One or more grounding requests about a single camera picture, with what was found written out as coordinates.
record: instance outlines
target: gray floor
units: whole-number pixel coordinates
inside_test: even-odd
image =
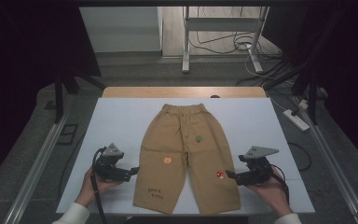
[[[235,86],[238,79],[251,77],[246,72],[244,58],[195,59],[188,75],[181,73],[180,59],[161,59],[143,55],[112,58],[104,54],[98,60],[103,76],[96,79],[108,86]],[[263,62],[263,65],[268,68],[275,63]],[[72,96],[65,94],[65,98],[70,97],[73,100],[70,111],[67,111],[69,116],[66,124],[78,125],[75,139],[68,145],[66,143],[70,142],[70,136],[61,135],[58,139],[59,144],[51,153],[31,201],[24,211],[21,223],[51,223],[60,217],[55,214],[59,191],[64,189],[76,159],[78,144],[81,144],[81,137],[87,130],[93,108],[102,94],[101,90],[84,80],[79,79],[78,82],[81,86],[79,94]],[[249,86],[252,83],[253,81],[242,82],[240,86]],[[282,84],[276,90],[290,96],[289,87],[290,84]],[[268,93],[280,106],[293,108],[286,97],[275,91]],[[47,107],[50,101],[54,101],[52,85],[39,92],[38,104],[28,125],[0,168],[0,222],[7,216],[8,209],[48,136],[55,115],[55,111]],[[316,213],[301,214],[302,221],[304,223],[356,223],[311,133],[300,132],[282,115],[279,106],[276,105],[275,109],[287,141],[301,145],[312,157],[312,166],[309,170],[301,172],[301,175]],[[358,195],[358,151],[329,117],[323,102],[318,104],[317,115],[319,129],[323,132],[328,145],[334,149],[340,166]],[[293,150],[297,166],[304,167],[308,161],[303,152],[294,146],[290,148]],[[249,217],[249,222],[272,223],[275,218],[272,214]],[[110,223],[123,223],[124,219],[124,217],[109,217]],[[98,215],[92,215],[88,223],[100,223]]]

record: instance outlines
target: white table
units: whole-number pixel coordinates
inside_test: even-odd
[[[267,156],[270,163],[279,166],[286,176],[290,190],[290,204],[296,213],[313,213],[310,197],[305,189],[295,161],[285,140],[281,125],[268,98],[100,98],[92,115],[83,145],[68,180],[57,213],[64,213],[76,198],[84,173],[91,165],[96,150],[115,145],[125,153],[117,167],[130,169],[139,165],[140,145],[145,131],[164,104],[198,105],[205,107],[219,120],[230,144],[236,173],[248,171],[238,159],[251,146],[272,147],[279,153]],[[123,216],[158,216],[160,213],[132,204],[136,175],[102,196],[106,214]],[[239,186],[241,209],[223,215],[256,215],[270,212],[252,191]],[[89,207],[98,212],[95,204]],[[179,202],[173,210],[175,216],[197,216],[199,209],[187,176]]]

